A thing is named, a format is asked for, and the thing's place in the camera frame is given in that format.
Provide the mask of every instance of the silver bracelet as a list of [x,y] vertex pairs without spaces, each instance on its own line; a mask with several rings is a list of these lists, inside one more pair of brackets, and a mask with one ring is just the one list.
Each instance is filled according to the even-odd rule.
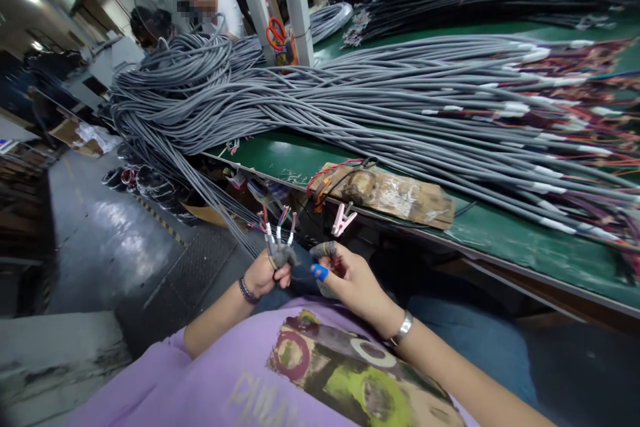
[[411,326],[413,325],[413,316],[409,310],[405,310],[405,319],[402,321],[402,325],[400,326],[400,330],[397,334],[389,339],[391,345],[397,347],[400,341],[407,336]]
[[240,284],[240,292],[242,292],[242,296],[247,302],[252,305],[260,302],[260,298],[253,295],[247,288],[247,284],[245,284],[245,276],[240,277],[240,279],[238,280],[238,284]]

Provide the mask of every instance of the wristwatch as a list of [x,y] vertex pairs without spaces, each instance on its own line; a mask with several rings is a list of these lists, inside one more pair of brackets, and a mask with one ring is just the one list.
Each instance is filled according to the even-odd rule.
[[413,316],[409,310],[405,310],[405,319],[402,321],[402,325],[400,326],[400,330],[397,334],[389,339],[391,345],[397,347],[400,341],[407,336],[411,326],[413,325]]

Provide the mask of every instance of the lavender t-shirt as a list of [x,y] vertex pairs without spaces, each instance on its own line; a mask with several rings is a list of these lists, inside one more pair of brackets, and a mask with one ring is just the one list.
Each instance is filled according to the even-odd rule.
[[183,337],[149,347],[70,425],[477,427],[340,305],[293,300],[236,325],[193,361]]

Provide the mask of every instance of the floor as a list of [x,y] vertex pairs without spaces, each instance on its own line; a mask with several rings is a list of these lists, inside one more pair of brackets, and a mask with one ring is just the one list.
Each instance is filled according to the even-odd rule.
[[[101,185],[119,161],[67,152],[49,171],[57,246],[48,313],[116,310],[132,354],[210,306],[250,259],[223,228],[187,227]],[[371,251],[363,236],[352,248]],[[491,286],[506,304],[513,292]],[[587,325],[525,333],[541,409],[561,427],[640,425],[640,339]]]

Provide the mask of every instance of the yellow-black warning tape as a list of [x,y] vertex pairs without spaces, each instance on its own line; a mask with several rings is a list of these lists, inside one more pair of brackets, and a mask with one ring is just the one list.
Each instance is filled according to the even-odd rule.
[[42,280],[42,309],[46,315],[49,313],[49,301],[51,300],[51,266],[46,265]]
[[180,237],[180,234],[178,234],[173,229],[173,227],[171,227],[167,222],[165,222],[163,218],[160,215],[158,215],[158,213],[153,208],[151,208],[151,206],[147,202],[142,200],[142,197],[138,197],[136,195],[135,199],[138,201],[138,203],[140,203],[140,205],[142,205],[145,208],[146,211],[148,211],[153,216],[153,218],[155,218],[160,223],[160,225],[162,225],[165,228],[165,230],[167,230],[167,232],[171,234],[171,237],[173,237],[173,239],[178,244],[182,245],[183,247],[187,247],[189,245],[187,242],[182,240],[182,238]]

